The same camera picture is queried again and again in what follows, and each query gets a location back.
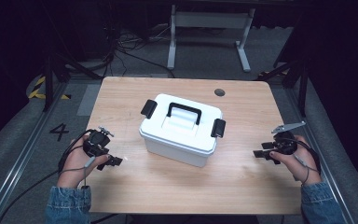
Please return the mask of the person's left hand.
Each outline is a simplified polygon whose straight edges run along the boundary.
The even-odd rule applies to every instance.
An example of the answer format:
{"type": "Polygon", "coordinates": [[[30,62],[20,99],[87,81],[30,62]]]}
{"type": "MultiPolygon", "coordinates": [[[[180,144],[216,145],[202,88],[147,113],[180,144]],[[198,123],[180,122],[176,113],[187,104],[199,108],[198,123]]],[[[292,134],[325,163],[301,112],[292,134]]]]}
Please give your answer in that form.
{"type": "Polygon", "coordinates": [[[109,160],[108,155],[96,157],[90,162],[90,157],[83,150],[83,143],[88,138],[84,135],[77,140],[72,147],[72,152],[68,155],[62,172],[59,175],[57,187],[66,189],[76,189],[98,165],[109,160]]]}

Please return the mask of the white lidded storage box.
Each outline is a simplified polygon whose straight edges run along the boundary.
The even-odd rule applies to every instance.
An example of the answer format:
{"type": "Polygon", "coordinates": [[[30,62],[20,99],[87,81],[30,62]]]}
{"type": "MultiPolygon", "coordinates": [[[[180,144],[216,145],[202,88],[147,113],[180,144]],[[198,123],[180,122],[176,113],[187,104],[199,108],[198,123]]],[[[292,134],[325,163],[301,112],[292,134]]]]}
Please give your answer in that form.
{"type": "Polygon", "coordinates": [[[202,155],[214,152],[226,127],[218,107],[164,93],[147,100],[141,114],[139,133],[145,140],[202,155]]]}

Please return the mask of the person's right hand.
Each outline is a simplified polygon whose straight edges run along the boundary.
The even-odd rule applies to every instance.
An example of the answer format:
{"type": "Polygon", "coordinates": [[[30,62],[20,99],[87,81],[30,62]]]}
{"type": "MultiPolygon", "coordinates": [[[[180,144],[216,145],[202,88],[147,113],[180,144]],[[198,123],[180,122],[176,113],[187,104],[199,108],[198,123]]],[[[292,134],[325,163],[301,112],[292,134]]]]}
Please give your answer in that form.
{"type": "Polygon", "coordinates": [[[284,155],[273,151],[270,156],[283,163],[303,186],[317,184],[322,181],[314,158],[302,145],[299,145],[292,155],[284,155]]]}

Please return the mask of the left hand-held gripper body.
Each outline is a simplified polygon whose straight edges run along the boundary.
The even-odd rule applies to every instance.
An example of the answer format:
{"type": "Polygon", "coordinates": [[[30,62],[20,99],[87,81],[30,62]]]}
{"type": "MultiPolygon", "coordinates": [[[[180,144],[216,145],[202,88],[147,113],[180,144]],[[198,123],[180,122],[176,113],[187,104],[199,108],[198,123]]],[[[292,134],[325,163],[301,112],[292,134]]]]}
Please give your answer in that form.
{"type": "Polygon", "coordinates": [[[89,157],[107,154],[109,149],[106,146],[110,143],[110,137],[113,136],[102,126],[99,126],[98,130],[89,130],[89,136],[83,143],[83,150],[89,157]]]}

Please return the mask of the white plastic storage box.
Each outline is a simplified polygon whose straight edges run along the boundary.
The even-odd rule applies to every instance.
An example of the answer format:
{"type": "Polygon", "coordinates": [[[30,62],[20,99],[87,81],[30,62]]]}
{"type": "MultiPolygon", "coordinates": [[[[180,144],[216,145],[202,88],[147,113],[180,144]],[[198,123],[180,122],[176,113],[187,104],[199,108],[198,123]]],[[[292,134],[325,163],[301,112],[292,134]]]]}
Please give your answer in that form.
{"type": "Polygon", "coordinates": [[[190,144],[186,144],[186,140],[190,140],[190,137],[179,143],[174,143],[166,139],[153,137],[150,134],[140,133],[140,135],[145,140],[146,149],[149,152],[197,167],[206,165],[209,157],[214,154],[216,147],[214,138],[211,141],[196,138],[196,145],[192,147],[190,144]]]}

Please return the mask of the aluminium floor rail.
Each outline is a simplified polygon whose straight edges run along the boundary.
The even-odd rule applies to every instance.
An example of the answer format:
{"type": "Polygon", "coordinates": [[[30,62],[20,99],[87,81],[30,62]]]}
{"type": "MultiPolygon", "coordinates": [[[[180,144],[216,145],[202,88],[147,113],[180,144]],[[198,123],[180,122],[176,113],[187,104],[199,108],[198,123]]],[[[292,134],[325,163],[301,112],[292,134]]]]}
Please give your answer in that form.
{"type": "Polygon", "coordinates": [[[27,138],[24,146],[21,148],[19,156],[16,158],[14,164],[8,171],[5,181],[0,188],[0,216],[3,214],[9,197],[11,196],[14,188],[16,188],[23,170],[34,153],[34,145],[42,133],[42,129],[44,128],[50,117],[50,114],[58,103],[58,100],[62,97],[66,87],[67,85],[65,83],[61,83],[57,86],[56,92],[53,94],[53,102],[51,103],[50,108],[46,112],[42,112],[40,114],[34,128],[32,129],[31,134],[27,138]]]}
{"type": "Polygon", "coordinates": [[[351,212],[347,204],[345,203],[340,189],[337,185],[336,179],[333,177],[331,169],[328,167],[328,164],[324,158],[324,154],[322,153],[319,144],[316,141],[316,138],[313,134],[312,128],[310,127],[309,121],[306,117],[302,116],[300,109],[298,108],[298,100],[296,96],[296,92],[292,89],[285,89],[285,95],[290,103],[291,108],[294,110],[295,119],[297,121],[305,121],[306,124],[300,127],[301,133],[306,138],[308,144],[316,151],[320,158],[320,164],[322,167],[322,178],[329,185],[338,205],[340,206],[342,216],[346,222],[346,224],[354,224],[351,212]]]}

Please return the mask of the yellow black floor tape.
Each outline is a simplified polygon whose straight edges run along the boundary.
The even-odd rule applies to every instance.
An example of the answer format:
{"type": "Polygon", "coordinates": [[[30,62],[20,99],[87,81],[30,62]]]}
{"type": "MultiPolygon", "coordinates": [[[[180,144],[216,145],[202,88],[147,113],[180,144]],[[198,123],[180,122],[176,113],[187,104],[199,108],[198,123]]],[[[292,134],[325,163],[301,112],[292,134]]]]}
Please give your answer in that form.
{"type": "Polygon", "coordinates": [[[34,84],[33,89],[31,90],[31,92],[28,95],[29,99],[33,99],[33,98],[37,98],[37,99],[45,99],[46,98],[46,94],[45,93],[40,93],[39,90],[41,88],[41,86],[44,84],[46,78],[44,75],[42,75],[34,84]]]}

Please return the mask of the black tripod stand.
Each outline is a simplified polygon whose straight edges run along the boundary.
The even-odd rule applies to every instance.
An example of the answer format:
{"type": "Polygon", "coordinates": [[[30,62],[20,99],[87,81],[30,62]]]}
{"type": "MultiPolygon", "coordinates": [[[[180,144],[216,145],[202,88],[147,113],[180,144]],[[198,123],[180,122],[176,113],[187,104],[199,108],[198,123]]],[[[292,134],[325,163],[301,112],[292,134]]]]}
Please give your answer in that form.
{"type": "Polygon", "coordinates": [[[58,52],[50,52],[45,57],[44,77],[45,77],[45,90],[46,99],[43,111],[47,112],[54,102],[54,88],[53,77],[56,77],[60,82],[67,82],[70,79],[69,72],[65,66],[69,64],[75,70],[85,74],[94,80],[101,80],[103,77],[95,74],[80,63],[63,56],[58,52]]]}
{"type": "Polygon", "coordinates": [[[258,75],[255,81],[267,81],[270,78],[282,74],[283,72],[286,72],[285,78],[282,80],[282,85],[285,88],[292,89],[295,84],[299,82],[297,106],[300,115],[305,117],[305,103],[309,77],[309,69],[305,60],[292,61],[290,63],[285,63],[281,66],[278,66],[270,72],[262,72],[258,75]]]}

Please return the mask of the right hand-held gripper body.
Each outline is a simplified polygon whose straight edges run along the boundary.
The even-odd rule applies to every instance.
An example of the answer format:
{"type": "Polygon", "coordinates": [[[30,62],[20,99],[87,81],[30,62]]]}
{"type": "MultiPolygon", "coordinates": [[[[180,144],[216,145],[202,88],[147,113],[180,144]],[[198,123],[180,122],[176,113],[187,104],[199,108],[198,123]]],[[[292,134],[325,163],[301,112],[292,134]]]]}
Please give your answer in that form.
{"type": "Polygon", "coordinates": [[[272,133],[274,134],[273,146],[282,154],[290,155],[297,150],[297,140],[292,130],[306,124],[305,121],[291,124],[283,124],[276,127],[272,133]]]}

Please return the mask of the white metal desk frame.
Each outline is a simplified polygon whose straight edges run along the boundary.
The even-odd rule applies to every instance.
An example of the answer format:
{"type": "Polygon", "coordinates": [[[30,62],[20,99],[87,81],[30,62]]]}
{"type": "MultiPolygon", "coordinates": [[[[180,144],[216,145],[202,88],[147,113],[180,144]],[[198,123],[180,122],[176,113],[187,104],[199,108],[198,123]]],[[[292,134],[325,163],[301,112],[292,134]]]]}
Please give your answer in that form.
{"type": "Polygon", "coordinates": [[[223,13],[223,12],[189,12],[179,11],[176,5],[172,5],[170,31],[171,40],[169,45],[167,67],[175,67],[176,55],[176,28],[219,28],[219,29],[242,29],[242,37],[235,42],[242,70],[245,73],[251,71],[251,66],[244,49],[248,34],[254,19],[255,9],[250,8],[245,13],[223,13]]]}

